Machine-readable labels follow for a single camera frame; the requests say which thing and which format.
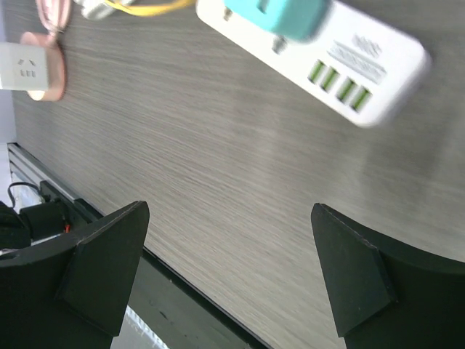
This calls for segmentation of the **white cube socket plain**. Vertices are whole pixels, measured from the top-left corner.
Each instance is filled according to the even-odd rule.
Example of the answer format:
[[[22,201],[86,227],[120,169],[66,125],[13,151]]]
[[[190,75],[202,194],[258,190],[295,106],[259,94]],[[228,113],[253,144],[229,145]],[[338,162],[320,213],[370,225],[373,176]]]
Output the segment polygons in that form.
[[[49,75],[45,48],[10,42],[1,43],[1,89],[47,90]]]

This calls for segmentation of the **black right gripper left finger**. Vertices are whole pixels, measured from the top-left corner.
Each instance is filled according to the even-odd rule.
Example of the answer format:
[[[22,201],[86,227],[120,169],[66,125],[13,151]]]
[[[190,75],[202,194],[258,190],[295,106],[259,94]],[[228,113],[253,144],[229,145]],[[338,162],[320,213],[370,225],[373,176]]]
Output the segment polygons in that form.
[[[135,201],[1,257],[2,348],[109,348],[121,326],[150,219]]]

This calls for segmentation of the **pink round socket base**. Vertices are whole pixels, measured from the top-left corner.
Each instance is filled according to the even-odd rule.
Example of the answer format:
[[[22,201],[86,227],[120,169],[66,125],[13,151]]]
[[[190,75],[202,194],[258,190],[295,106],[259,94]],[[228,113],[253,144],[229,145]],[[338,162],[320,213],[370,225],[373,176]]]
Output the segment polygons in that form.
[[[30,44],[45,49],[46,71],[49,78],[47,90],[28,90],[35,101],[56,102],[65,94],[67,76],[64,54],[57,42],[57,36],[44,33],[25,32],[21,36],[21,44]]]

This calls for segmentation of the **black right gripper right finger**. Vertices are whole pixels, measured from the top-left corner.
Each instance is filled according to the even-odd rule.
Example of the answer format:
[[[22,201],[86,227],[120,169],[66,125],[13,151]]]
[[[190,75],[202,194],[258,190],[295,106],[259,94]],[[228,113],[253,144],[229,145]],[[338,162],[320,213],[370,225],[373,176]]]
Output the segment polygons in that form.
[[[464,263],[311,212],[336,331],[347,348],[463,348]]]

